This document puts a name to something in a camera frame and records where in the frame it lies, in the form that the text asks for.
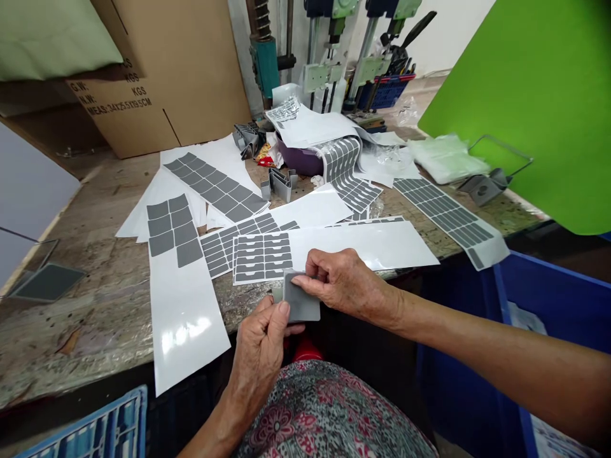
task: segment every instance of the white wall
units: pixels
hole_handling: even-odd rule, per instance
[[[401,36],[393,44],[401,45],[409,31],[429,11],[437,16],[411,45],[407,53],[413,57],[419,77],[454,67],[476,30],[494,5],[495,0],[423,0],[414,18],[405,21]],[[390,19],[380,18],[376,38],[388,30]],[[348,60],[356,61],[367,28],[365,1],[361,1]]]

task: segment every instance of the patterned fabric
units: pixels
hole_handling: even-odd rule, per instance
[[[419,429],[350,372],[324,361],[283,368],[234,456],[437,457]]]

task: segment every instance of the right hand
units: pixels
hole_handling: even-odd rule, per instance
[[[398,318],[399,290],[373,273],[352,248],[339,253],[310,250],[305,274],[292,283],[332,309],[382,327]]]

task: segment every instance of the green board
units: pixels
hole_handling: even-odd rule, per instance
[[[511,189],[580,235],[611,231],[611,7],[496,0],[424,113],[428,134],[490,134],[535,161]],[[514,172],[524,160],[473,150]]]

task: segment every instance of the blue crate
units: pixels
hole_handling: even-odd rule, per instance
[[[144,458],[146,404],[142,385],[16,458]]]
[[[514,253],[476,272],[448,260],[423,278],[426,299],[510,324],[507,302],[548,335],[611,353],[611,284]],[[538,456],[530,414],[456,359],[418,345],[417,375],[433,427],[475,458]]]
[[[407,84],[416,77],[415,73],[406,75],[383,76],[377,89],[371,109],[390,108],[395,106]],[[358,109],[365,109],[373,84],[367,83],[363,86],[361,98],[358,101]]]

